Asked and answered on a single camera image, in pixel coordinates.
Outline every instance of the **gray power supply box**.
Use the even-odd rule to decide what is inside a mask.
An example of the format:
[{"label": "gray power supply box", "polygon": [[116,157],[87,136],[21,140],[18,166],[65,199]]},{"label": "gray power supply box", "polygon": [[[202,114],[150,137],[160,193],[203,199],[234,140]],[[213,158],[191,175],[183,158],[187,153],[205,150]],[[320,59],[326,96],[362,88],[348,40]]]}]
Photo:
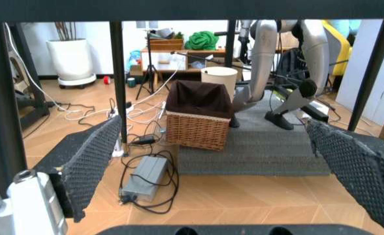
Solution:
[{"label": "gray power supply box", "polygon": [[[159,184],[165,175],[167,159],[145,156],[135,168],[134,173],[146,180]],[[140,177],[130,175],[128,184],[122,188],[123,195],[137,196],[138,200],[151,202],[156,195],[158,186],[152,185]]]}]

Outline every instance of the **wooden floor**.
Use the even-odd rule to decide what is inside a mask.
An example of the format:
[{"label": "wooden floor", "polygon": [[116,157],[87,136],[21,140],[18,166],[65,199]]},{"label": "wooden floor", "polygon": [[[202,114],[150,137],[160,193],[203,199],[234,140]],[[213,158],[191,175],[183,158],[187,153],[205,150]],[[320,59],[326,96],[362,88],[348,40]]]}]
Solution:
[{"label": "wooden floor", "polygon": [[[95,105],[96,110],[107,109],[109,98],[115,98],[114,85],[104,85],[98,80],[83,90],[58,88],[56,81],[43,81],[44,89],[57,101],[73,104]],[[127,101],[134,101],[136,88],[127,88]],[[156,104],[164,100],[167,90],[148,101]],[[350,111],[324,97],[342,116],[334,125],[347,128]],[[147,109],[148,104],[137,108]],[[65,135],[85,130],[87,126],[68,121],[63,112],[51,108],[51,116],[35,133],[24,140],[27,162],[33,167]],[[151,118],[151,112],[138,120]],[[331,119],[337,117],[330,113]],[[105,113],[88,118],[92,124],[105,120]],[[28,134],[42,120],[24,131]],[[142,134],[145,125],[134,124],[130,133]],[[378,136],[381,127],[369,120],[359,123],[357,132]],[[131,156],[149,149],[132,149]],[[126,224],[318,224],[338,223],[363,228],[373,234],[384,235],[384,229],[373,222],[365,210],[356,203],[335,176],[264,177],[264,176],[194,176],[180,177],[179,193],[171,211],[164,215],[151,214],[132,205],[119,205],[118,187],[122,164],[113,159],[106,169],[95,195],[85,210],[80,223],[67,220],[69,234],[95,234],[106,228]],[[154,203],[171,195],[172,188],[160,188]]]}]

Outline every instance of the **brown fabric liner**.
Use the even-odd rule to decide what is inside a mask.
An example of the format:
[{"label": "brown fabric liner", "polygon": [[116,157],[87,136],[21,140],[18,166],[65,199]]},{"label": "brown fabric liner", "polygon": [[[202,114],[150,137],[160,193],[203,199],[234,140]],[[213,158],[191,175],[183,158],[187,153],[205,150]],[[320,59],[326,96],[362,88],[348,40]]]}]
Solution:
[{"label": "brown fabric liner", "polygon": [[170,112],[231,118],[233,105],[223,84],[175,81],[166,100]]}]

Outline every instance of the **green cloth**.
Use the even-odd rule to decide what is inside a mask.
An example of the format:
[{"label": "green cloth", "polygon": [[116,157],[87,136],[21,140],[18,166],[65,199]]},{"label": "green cloth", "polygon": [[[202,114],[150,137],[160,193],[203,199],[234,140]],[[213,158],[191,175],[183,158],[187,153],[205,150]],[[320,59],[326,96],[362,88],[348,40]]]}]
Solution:
[{"label": "green cloth", "polygon": [[202,31],[194,33],[186,42],[185,48],[192,50],[215,50],[215,45],[218,42],[218,36],[213,32]]}]

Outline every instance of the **yellow chair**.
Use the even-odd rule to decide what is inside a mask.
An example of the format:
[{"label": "yellow chair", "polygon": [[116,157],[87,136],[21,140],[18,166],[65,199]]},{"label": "yellow chair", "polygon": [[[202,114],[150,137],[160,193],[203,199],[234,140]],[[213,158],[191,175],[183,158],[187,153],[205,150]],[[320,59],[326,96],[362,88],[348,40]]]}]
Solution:
[{"label": "yellow chair", "polygon": [[[330,64],[348,60],[352,54],[352,47],[349,41],[340,34],[328,21],[323,20],[323,27],[326,30],[327,40],[329,41]],[[340,63],[330,66],[329,75],[343,76],[347,63]]]}]

